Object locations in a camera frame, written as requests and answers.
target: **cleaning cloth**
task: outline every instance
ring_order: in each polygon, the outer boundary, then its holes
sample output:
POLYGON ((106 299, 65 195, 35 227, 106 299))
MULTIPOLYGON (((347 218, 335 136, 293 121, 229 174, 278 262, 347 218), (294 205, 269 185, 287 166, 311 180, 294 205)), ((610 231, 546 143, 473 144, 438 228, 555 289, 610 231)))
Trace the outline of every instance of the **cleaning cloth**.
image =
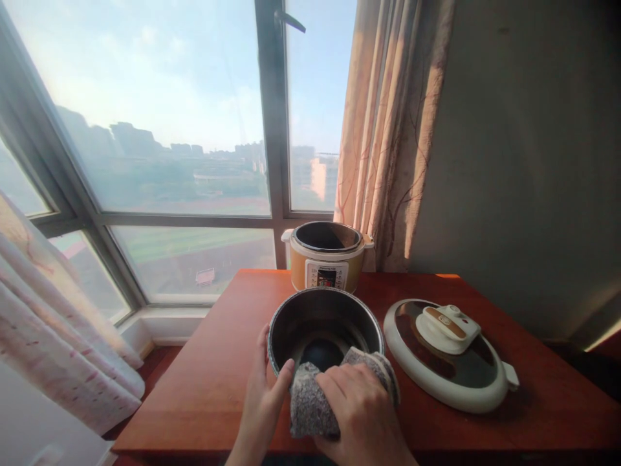
MULTIPOLYGON (((358 348, 349 348, 343 364, 364 363, 377 376, 382 386, 388 392, 393 406, 401 402, 401 394, 397 384, 397 378, 390 362, 379 353, 364 353, 358 348)), ((338 423, 323 390, 315 381, 320 370, 311 362, 301 364, 296 371, 291 385, 291 436, 302 438, 304 436, 330 436, 340 435, 338 423)))

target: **sky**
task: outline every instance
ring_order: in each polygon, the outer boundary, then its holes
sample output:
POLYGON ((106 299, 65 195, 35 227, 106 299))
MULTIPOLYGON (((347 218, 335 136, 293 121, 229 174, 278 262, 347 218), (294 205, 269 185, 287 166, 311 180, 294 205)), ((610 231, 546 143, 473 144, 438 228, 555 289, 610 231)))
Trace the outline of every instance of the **sky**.
MULTIPOLYGON (((165 146, 263 139, 253 0, 3 0, 56 105, 165 146)), ((290 141, 337 153, 356 0, 290 0, 290 141)))

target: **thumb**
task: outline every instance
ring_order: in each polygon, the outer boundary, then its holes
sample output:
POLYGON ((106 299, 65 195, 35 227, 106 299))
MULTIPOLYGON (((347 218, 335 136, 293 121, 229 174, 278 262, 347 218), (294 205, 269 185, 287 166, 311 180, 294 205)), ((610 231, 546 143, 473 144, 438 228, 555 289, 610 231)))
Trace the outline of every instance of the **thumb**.
POLYGON ((315 446, 317 446, 317 449, 321 453, 326 455, 332 461, 336 461, 336 449, 339 446, 337 441, 328 440, 323 436, 314 436, 312 439, 315 441, 315 446))
POLYGON ((289 359, 285 365, 280 369, 280 374, 278 375, 278 380, 272 389, 272 395, 274 396, 274 401, 281 406, 283 401, 285 400, 285 395, 287 394, 287 390, 289 385, 291 385, 291 381, 293 380, 293 369, 296 366, 296 363, 293 359, 289 359))

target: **pink patterned curtain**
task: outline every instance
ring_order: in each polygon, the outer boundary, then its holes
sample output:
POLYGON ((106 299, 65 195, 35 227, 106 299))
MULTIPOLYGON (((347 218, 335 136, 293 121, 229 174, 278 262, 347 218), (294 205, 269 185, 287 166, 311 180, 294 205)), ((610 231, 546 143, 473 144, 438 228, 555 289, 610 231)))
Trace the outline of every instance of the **pink patterned curtain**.
POLYGON ((0 192, 0 358, 98 434, 140 406, 140 357, 0 192))
POLYGON ((455 0, 359 1, 334 221, 375 239, 365 269, 406 272, 455 0))

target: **pot rim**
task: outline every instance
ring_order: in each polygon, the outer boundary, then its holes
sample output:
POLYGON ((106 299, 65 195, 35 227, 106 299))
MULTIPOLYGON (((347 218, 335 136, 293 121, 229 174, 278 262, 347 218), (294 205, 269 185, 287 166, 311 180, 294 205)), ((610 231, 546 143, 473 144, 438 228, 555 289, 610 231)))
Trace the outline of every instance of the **pot rim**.
POLYGON ((354 249, 358 248, 360 246, 360 244, 364 242, 364 237, 363 237, 362 233, 360 233, 357 229, 352 228, 349 225, 345 225, 344 223, 328 221, 328 220, 316 220, 316 221, 306 222, 304 225, 300 225, 299 227, 295 228, 293 230, 293 233, 291 234, 291 236, 303 248, 310 249, 310 250, 313 250, 315 252, 325 252, 327 254, 339 254, 339 253, 343 253, 343 252, 350 252, 350 251, 353 251, 354 249), (332 224, 338 225, 339 227, 346 228, 348 230, 353 231, 356 234, 357 240, 356 240, 355 244, 353 244, 351 246, 348 246, 348 247, 339 248, 339 249, 326 249, 326 248, 319 248, 319 247, 315 247, 315 246, 310 246, 310 245, 304 243, 302 240, 300 240, 300 238, 298 238, 298 230, 303 228, 303 227, 307 227, 309 225, 312 225, 314 223, 332 223, 332 224))
POLYGON ((379 336, 379 340, 380 340, 380 348, 377 352, 384 356, 386 355, 386 340, 384 339, 384 332, 382 331, 382 328, 380 327, 380 322, 377 320, 377 317, 373 314, 373 312, 369 309, 369 307, 366 304, 364 304, 359 298, 355 297, 351 293, 348 293, 347 291, 343 291, 338 288, 332 288, 332 287, 306 288, 306 289, 303 289, 301 291, 298 291, 292 294, 285 301, 283 301, 283 303, 278 307, 278 309, 272 316, 272 320, 270 321, 270 329, 267 335, 267 355, 270 360, 270 365, 272 366, 272 371, 274 371, 274 374, 276 375, 276 377, 278 377, 278 374, 280 373, 280 369, 278 369, 277 367, 276 358, 274 356, 274 350, 272 349, 272 335, 273 335, 273 330, 274 330, 274 322, 278 318, 278 315, 280 314, 280 312, 282 312, 282 310, 285 308, 285 306, 290 301, 292 301, 295 297, 303 293, 313 293, 314 291, 319 291, 319 290, 328 291, 330 293, 341 293, 353 299, 366 312, 367 316, 371 319, 371 322, 373 323, 373 326, 375 327, 375 331, 377 332, 377 335, 379 336))

